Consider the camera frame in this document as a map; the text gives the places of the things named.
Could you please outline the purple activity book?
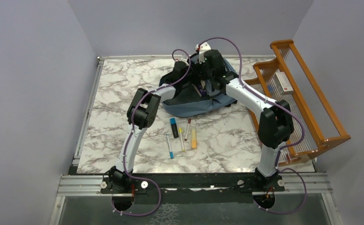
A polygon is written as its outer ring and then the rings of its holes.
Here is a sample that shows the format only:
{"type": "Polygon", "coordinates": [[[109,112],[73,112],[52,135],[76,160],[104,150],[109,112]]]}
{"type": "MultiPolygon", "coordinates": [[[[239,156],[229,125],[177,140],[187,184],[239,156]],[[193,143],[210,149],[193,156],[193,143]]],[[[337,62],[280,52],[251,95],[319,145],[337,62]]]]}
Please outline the purple activity book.
{"type": "Polygon", "coordinates": [[[206,96],[207,95],[207,91],[206,91],[206,88],[203,84],[195,84],[194,85],[194,88],[196,90],[196,92],[198,93],[198,95],[200,97],[203,97],[203,96],[206,96]]]}

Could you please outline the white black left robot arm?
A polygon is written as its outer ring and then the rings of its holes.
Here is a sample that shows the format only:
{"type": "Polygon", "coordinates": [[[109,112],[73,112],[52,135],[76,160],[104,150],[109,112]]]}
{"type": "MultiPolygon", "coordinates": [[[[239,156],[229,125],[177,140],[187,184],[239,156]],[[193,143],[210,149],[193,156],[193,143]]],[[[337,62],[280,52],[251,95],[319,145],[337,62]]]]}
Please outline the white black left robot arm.
{"type": "Polygon", "coordinates": [[[134,160],[143,135],[155,121],[160,103],[175,98],[188,81],[192,60],[176,60],[170,73],[174,81],[164,83],[155,90],[139,88],[127,111],[128,131],[120,156],[109,170],[108,185],[118,192],[130,188],[134,160]]]}

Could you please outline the blue student backpack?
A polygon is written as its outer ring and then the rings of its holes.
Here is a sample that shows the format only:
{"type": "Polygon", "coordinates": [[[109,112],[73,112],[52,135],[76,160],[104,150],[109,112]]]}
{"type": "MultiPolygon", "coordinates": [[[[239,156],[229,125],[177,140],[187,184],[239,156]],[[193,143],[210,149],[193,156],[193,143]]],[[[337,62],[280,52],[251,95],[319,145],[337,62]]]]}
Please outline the blue student backpack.
{"type": "MultiPolygon", "coordinates": [[[[192,63],[197,62],[198,53],[190,58],[192,63]]],[[[174,98],[162,103],[165,111],[176,117],[192,117],[237,103],[236,99],[221,92],[200,97],[190,83],[182,85],[180,81],[178,86],[174,98]]]]}

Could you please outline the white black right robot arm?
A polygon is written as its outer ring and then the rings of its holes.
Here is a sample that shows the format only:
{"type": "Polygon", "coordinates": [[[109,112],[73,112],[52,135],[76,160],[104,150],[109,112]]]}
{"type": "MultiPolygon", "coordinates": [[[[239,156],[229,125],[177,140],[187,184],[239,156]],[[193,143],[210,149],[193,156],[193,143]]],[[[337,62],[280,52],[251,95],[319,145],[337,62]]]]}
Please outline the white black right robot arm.
{"type": "Polygon", "coordinates": [[[218,50],[196,48],[197,74],[211,84],[212,91],[235,99],[254,113],[258,121],[258,138],[262,143],[260,162],[255,169],[254,186],[267,190],[278,174],[282,148],[294,132],[289,103],[276,101],[249,87],[234,71],[228,70],[218,50]]]}

